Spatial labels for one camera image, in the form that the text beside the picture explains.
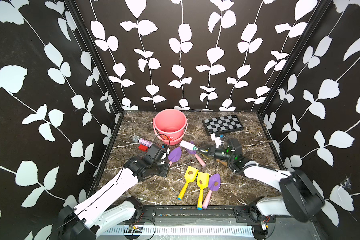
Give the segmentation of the purple pointed trowel pink handle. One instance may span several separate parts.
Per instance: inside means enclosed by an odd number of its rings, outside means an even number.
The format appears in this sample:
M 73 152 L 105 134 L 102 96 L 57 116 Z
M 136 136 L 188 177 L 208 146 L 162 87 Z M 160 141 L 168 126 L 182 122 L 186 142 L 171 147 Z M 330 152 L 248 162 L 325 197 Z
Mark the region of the purple pointed trowel pink handle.
M 172 164 L 178 162 L 181 158 L 181 155 L 182 155 L 181 147 L 177 147 L 177 148 L 173 149 L 168 155 L 169 166 L 171 167 Z

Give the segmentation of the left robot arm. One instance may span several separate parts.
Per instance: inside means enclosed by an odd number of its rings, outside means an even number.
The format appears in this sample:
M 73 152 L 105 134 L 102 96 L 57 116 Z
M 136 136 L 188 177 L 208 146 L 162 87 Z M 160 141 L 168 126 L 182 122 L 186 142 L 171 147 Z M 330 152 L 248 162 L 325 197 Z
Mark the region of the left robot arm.
M 166 177 L 168 148 L 152 144 L 146 152 L 124 161 L 119 173 L 95 194 L 75 207 L 65 206 L 48 240 L 95 240 L 114 225 L 130 220 L 141 206 L 134 198 L 112 207 L 127 190 L 150 177 Z

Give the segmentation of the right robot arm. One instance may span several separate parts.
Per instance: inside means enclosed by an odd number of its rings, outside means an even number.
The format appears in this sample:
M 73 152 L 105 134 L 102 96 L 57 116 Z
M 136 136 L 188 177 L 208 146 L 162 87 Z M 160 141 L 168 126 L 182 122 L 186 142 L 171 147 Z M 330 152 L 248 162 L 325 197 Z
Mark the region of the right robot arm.
M 278 197 L 259 197 L 252 202 L 254 217 L 287 216 L 305 223 L 325 206 L 324 197 L 303 171 L 278 170 L 248 159 L 235 138 L 223 137 L 202 153 L 219 160 L 234 174 L 262 182 L 281 193 Z

